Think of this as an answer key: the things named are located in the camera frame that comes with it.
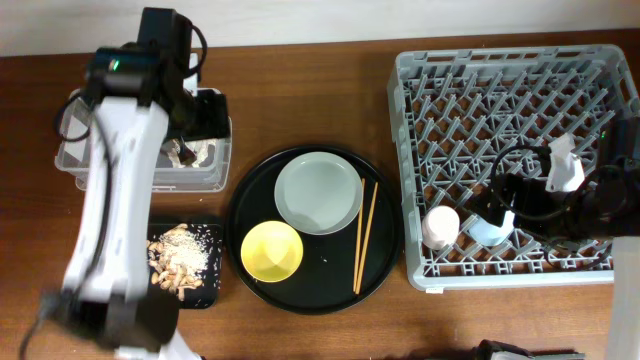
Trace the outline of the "white tissue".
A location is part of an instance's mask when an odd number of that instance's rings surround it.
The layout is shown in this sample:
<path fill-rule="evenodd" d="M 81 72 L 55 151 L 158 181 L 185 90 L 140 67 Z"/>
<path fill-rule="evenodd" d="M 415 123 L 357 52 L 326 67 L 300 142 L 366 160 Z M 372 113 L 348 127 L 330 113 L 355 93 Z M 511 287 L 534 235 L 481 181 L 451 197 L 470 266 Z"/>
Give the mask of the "white tissue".
<path fill-rule="evenodd" d="M 211 162 L 215 153 L 216 144 L 217 141 L 215 139 L 186 142 L 186 145 L 197 155 L 197 159 L 191 166 L 180 164 L 177 156 L 176 140 L 166 143 L 163 154 L 169 159 L 174 168 L 200 168 Z"/>

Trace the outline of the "gold snack wrapper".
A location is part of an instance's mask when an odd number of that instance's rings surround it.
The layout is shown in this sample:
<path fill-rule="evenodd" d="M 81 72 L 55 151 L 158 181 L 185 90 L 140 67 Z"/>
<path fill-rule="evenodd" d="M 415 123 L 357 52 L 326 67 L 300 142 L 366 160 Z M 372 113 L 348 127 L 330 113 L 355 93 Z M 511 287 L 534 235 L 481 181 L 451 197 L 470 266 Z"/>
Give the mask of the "gold snack wrapper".
<path fill-rule="evenodd" d="M 181 165 L 191 166 L 197 159 L 197 155 L 186 145 L 183 139 L 176 140 L 177 156 Z"/>

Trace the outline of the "blue plastic cup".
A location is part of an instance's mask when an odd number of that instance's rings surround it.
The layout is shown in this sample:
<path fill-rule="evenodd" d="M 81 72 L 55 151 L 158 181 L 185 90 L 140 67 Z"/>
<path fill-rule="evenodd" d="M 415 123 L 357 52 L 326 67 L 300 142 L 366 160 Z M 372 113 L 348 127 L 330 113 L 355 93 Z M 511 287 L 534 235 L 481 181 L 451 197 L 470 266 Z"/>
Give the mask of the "blue plastic cup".
<path fill-rule="evenodd" d="M 515 214 L 507 211 L 501 226 L 492 225 L 483 218 L 478 218 L 469 228 L 469 235 L 475 242 L 483 246 L 497 246 L 503 243 L 514 230 L 514 218 Z"/>

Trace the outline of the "pink plastic cup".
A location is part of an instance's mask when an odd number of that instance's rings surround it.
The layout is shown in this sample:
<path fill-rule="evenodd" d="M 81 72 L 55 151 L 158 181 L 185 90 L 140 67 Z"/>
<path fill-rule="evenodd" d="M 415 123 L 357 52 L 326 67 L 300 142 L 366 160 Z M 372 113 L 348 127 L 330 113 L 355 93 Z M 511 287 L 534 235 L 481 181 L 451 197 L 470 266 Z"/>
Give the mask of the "pink plastic cup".
<path fill-rule="evenodd" d="M 459 235 L 460 218 L 449 206 L 430 209 L 421 223 L 423 244 L 433 250 L 441 250 L 456 242 Z"/>

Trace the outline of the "yellow bowl with food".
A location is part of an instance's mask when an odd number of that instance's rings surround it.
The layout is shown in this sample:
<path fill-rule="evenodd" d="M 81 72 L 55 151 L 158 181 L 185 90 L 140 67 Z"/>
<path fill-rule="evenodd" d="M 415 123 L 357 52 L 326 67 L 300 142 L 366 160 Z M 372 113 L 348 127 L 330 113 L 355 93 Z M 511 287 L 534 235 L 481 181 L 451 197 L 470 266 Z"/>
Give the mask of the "yellow bowl with food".
<path fill-rule="evenodd" d="M 241 243 L 244 270 L 254 279 L 277 283 L 291 277 L 302 263 L 303 242 L 298 232 L 280 221 L 265 221 L 249 230 Z"/>

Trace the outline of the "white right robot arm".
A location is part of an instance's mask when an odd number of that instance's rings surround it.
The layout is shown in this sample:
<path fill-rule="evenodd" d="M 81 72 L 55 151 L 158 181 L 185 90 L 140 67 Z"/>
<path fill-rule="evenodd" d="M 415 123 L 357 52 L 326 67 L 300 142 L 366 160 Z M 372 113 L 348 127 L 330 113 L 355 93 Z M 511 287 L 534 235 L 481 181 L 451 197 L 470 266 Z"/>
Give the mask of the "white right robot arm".
<path fill-rule="evenodd" d="M 472 197 L 470 209 L 499 227 L 513 213 L 516 228 L 538 238 L 547 250 L 568 250 L 602 240 L 614 258 L 614 300 L 606 356 L 639 356 L 639 118 L 632 115 L 605 127 L 597 143 L 596 166 L 581 171 L 569 134 L 546 146 L 514 145 L 531 152 L 545 179 L 500 172 L 501 158 L 490 168 L 489 183 Z"/>

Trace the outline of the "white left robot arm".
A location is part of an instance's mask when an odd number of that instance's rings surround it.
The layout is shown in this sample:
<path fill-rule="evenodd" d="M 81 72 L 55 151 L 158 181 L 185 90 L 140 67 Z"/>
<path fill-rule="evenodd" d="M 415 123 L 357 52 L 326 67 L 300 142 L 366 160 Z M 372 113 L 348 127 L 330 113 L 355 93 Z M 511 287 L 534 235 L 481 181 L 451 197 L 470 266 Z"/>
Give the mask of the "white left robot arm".
<path fill-rule="evenodd" d="M 204 54 L 172 46 L 103 47 L 73 95 L 90 117 L 81 225 L 60 290 L 35 325 L 53 322 L 122 359 L 191 359 L 176 297 L 149 286 L 147 227 L 164 143 L 226 138 L 225 96 L 199 86 Z"/>

